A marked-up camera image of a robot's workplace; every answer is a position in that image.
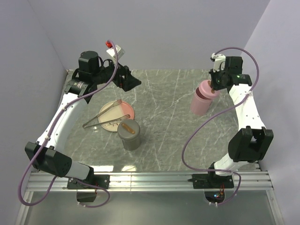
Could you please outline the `pink round lid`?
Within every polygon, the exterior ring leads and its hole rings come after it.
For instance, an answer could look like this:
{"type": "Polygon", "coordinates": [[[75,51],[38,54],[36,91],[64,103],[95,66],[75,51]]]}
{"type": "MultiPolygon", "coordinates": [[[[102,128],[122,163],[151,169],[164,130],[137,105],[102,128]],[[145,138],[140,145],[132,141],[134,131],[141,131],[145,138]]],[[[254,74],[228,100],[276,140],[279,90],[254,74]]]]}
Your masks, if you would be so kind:
{"type": "Polygon", "coordinates": [[[213,90],[210,85],[211,80],[202,81],[195,91],[196,96],[204,100],[211,100],[217,98],[220,95],[220,91],[213,90]]]}

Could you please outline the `metal serving tongs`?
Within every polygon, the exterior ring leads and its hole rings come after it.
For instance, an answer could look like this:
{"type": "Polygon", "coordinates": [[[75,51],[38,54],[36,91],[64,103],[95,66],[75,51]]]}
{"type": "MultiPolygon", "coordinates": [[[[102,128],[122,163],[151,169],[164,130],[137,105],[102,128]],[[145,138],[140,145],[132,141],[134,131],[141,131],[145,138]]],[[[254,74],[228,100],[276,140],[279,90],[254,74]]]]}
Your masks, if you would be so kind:
{"type": "Polygon", "coordinates": [[[116,132],[118,125],[126,119],[134,119],[133,107],[121,99],[105,104],[99,113],[82,125],[84,129],[104,128],[116,132]]]}

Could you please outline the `pink cylindrical container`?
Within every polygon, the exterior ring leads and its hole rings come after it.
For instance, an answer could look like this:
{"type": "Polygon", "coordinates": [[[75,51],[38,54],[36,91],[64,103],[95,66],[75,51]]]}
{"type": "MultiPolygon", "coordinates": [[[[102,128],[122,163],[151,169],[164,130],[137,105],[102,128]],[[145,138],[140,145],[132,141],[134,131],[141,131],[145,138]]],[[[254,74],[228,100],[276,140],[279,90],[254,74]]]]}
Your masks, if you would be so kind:
{"type": "Polygon", "coordinates": [[[198,96],[196,93],[194,93],[190,105],[190,110],[195,115],[203,116],[208,111],[211,103],[212,103],[212,99],[203,98],[198,96]]]}

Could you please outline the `grey round lid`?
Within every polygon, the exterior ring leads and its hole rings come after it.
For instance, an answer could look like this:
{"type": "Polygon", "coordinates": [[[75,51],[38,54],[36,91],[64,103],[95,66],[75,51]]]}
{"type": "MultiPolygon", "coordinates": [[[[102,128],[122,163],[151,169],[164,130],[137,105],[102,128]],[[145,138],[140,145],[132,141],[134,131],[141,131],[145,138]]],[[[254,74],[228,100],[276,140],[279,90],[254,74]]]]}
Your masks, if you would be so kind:
{"type": "Polygon", "coordinates": [[[118,136],[125,141],[131,141],[140,134],[140,126],[135,120],[126,119],[118,125],[118,136]]]}

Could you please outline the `grey cylindrical container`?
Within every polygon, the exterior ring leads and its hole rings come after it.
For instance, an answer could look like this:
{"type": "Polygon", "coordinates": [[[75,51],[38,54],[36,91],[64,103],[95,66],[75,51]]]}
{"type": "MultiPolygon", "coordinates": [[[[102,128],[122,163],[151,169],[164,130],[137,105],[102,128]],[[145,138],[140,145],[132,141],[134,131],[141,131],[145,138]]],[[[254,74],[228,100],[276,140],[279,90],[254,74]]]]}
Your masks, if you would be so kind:
{"type": "Polygon", "coordinates": [[[124,149],[128,150],[128,151],[136,150],[141,145],[140,136],[137,136],[137,137],[134,137],[134,138],[131,138],[131,139],[121,138],[121,141],[122,141],[124,149]]]}

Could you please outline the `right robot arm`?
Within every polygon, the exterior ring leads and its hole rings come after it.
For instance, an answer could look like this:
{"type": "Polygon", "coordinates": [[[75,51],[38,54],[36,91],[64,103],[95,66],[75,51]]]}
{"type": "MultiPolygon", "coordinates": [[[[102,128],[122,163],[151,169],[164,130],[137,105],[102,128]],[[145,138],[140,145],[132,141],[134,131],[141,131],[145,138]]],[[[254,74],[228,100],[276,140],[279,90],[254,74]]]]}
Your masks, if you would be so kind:
{"type": "Polygon", "coordinates": [[[266,128],[259,116],[252,95],[251,78],[242,72],[242,58],[212,54],[211,60],[214,66],[209,72],[210,87],[213,90],[227,90],[236,106],[238,119],[238,132],[229,141],[228,153],[211,165],[212,171],[207,175],[207,183],[216,188],[230,180],[232,171],[262,160],[274,134],[266,128]]]}

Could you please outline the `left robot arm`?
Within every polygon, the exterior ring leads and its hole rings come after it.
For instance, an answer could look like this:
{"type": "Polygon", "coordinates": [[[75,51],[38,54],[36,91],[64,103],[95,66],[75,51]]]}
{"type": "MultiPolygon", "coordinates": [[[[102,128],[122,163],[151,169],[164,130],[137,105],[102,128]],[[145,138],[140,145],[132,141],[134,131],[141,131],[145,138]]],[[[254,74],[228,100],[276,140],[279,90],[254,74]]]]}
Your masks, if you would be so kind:
{"type": "Polygon", "coordinates": [[[105,66],[97,52],[81,53],[78,68],[74,70],[64,89],[62,102],[55,116],[45,132],[35,142],[28,142],[25,146],[25,153],[30,160],[29,167],[56,177],[78,179],[83,188],[97,184],[91,166],[73,161],[63,151],[73,123],[92,96],[99,92],[98,85],[114,83],[124,91],[141,85],[142,82],[132,76],[129,67],[117,63],[115,59],[115,56],[111,56],[105,66]]]}

